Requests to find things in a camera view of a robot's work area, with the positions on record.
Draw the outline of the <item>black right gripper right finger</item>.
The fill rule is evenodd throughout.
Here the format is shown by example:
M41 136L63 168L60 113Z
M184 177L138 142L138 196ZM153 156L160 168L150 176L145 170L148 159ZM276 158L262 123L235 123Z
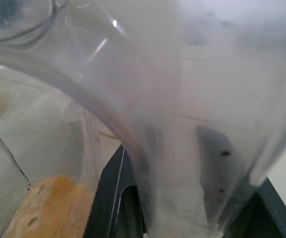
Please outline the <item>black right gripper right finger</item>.
M226 238L286 238L286 206L269 179L226 230Z

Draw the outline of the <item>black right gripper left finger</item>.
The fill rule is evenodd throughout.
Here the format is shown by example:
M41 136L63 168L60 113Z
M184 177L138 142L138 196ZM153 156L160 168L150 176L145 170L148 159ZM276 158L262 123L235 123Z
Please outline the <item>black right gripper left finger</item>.
M104 167L86 224L86 238L143 238L145 223L129 155L119 146Z

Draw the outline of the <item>peeled orange segments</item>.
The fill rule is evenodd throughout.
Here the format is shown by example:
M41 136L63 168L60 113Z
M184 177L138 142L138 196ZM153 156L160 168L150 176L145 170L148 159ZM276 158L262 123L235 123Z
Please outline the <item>peeled orange segments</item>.
M5 238L82 238L93 198L68 176L44 178L22 200Z

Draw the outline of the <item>clear ribbed glass plate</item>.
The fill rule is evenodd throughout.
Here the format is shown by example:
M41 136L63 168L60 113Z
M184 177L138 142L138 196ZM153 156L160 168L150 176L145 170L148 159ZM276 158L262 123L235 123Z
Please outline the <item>clear ribbed glass plate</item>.
M119 146L87 109L54 87L0 66L0 238L42 179L68 176L95 192Z

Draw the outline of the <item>clear blender jar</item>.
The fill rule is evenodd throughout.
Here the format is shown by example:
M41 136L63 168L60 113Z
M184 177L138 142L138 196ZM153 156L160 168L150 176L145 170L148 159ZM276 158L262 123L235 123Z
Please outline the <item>clear blender jar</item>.
M226 238L286 148L286 0L0 0L0 66L115 135L143 238Z

